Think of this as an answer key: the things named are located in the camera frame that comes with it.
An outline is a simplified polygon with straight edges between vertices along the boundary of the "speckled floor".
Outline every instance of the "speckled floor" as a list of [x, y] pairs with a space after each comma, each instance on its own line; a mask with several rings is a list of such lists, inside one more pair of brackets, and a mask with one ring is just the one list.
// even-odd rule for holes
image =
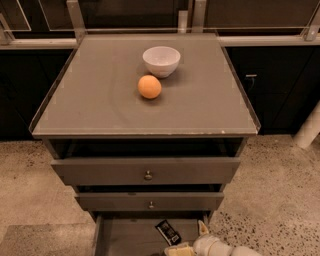
[[[41, 142], [0, 142], [0, 256], [91, 255], [95, 224]], [[268, 255], [320, 255], [320, 136], [251, 138], [210, 229]]]

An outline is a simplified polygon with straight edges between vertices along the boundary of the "black cabinet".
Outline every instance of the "black cabinet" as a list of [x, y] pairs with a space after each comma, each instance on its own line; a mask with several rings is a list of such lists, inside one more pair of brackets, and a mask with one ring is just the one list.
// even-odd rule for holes
[[0, 139], [32, 139], [28, 126], [70, 53], [0, 51]]
[[320, 98], [320, 47], [227, 50], [261, 122], [260, 134], [296, 133]]

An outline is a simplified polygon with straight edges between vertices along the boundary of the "white pipe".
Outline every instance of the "white pipe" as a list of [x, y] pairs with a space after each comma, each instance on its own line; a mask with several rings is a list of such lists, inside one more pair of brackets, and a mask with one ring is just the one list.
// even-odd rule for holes
[[293, 141], [301, 148], [307, 148], [320, 133], [320, 101], [301, 126]]

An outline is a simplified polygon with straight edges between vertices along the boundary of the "black object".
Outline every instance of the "black object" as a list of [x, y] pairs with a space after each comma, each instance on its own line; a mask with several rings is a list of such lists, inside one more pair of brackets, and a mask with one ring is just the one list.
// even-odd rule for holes
[[167, 220], [161, 221], [156, 228], [170, 246], [181, 242], [181, 236], [172, 228]]

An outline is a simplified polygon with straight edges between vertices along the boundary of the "drawer knob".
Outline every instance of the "drawer knob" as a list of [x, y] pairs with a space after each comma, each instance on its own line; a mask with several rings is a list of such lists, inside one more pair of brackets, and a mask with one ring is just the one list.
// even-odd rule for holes
[[148, 206], [148, 207], [149, 207], [149, 209], [151, 209], [151, 210], [152, 210], [152, 209], [154, 209], [154, 205], [153, 205], [153, 202], [152, 202], [152, 201], [150, 201], [150, 203], [149, 203], [149, 206]]
[[152, 173], [150, 171], [146, 171], [146, 175], [144, 175], [145, 180], [152, 180]]

